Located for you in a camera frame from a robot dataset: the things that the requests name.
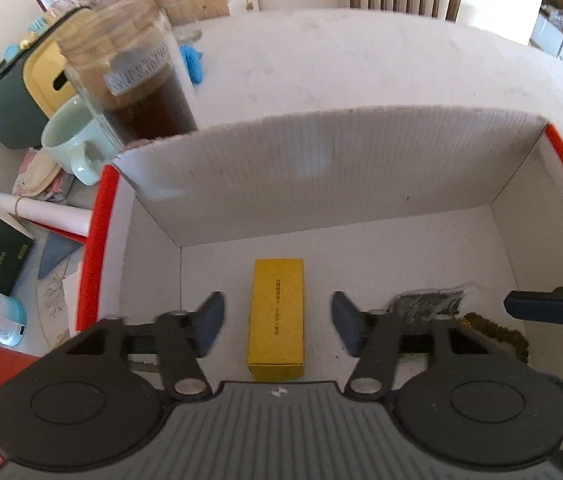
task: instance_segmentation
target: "yellow box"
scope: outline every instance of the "yellow box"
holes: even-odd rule
[[[247,362],[256,381],[289,381],[304,374],[302,259],[255,261]]]

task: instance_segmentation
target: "glass jar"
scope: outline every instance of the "glass jar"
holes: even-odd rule
[[[66,30],[66,78],[124,144],[196,130],[192,85],[171,25],[153,0],[118,0]]]

